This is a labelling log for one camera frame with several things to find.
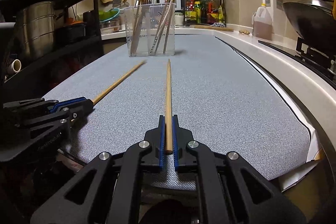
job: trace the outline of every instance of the black cable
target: black cable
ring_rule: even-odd
[[[65,157],[67,157],[68,159],[70,159],[70,160],[72,160],[72,161],[74,161],[74,162],[76,162],[76,163],[82,165],[82,166],[87,165],[85,162],[83,162],[83,161],[77,159],[76,157],[74,157],[73,155],[71,155],[70,153],[66,152],[65,150],[63,150],[63,149],[61,149],[61,148],[59,148],[59,149],[57,150],[57,152],[60,153],[60,154],[62,154],[62,155],[65,156]]]
[[[72,8],[73,16],[76,17],[75,10],[74,10],[73,6],[71,6],[71,8]]]

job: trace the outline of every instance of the stainless steel pot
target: stainless steel pot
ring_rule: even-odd
[[[34,60],[40,58],[53,50],[54,32],[45,33],[30,41],[26,48],[26,54]]]
[[[55,11],[53,2],[33,4],[16,17],[16,37],[24,58],[35,60],[51,52],[54,45]]]
[[[43,1],[21,10],[16,16],[16,21],[19,25],[23,25],[34,19],[54,15],[54,3],[52,1]]]
[[[34,19],[27,24],[29,39],[34,39],[45,33],[53,32],[55,30],[55,17],[46,16]]]

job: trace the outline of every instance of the frying pan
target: frying pan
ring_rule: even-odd
[[[336,54],[336,20],[330,14],[297,2],[283,3],[283,9],[305,44],[324,53]]]

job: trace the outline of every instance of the wooden rolling pin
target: wooden rolling pin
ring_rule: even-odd
[[[214,27],[214,26],[207,26],[207,25],[190,25],[190,27],[195,28],[195,29],[208,29],[208,30],[233,32],[233,29],[226,28],[226,27]]]

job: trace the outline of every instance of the bottle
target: bottle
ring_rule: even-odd
[[[190,24],[196,24],[197,23],[196,11],[194,9],[195,9],[194,0],[190,0],[190,3],[189,3],[189,21],[188,21],[188,23],[190,23]]]
[[[208,24],[218,22],[218,7],[214,0],[208,2]]]
[[[194,11],[196,12],[196,22],[199,24],[201,23],[201,2],[200,1],[195,1]]]
[[[201,10],[201,23],[207,23],[207,9],[204,2],[202,2],[202,10]]]
[[[189,22],[189,1],[185,3],[184,21]]]
[[[252,24],[254,37],[260,37],[267,40],[272,40],[273,21],[269,14],[266,4],[261,7],[252,15]]]
[[[224,21],[224,11],[221,5],[218,7],[218,22]]]

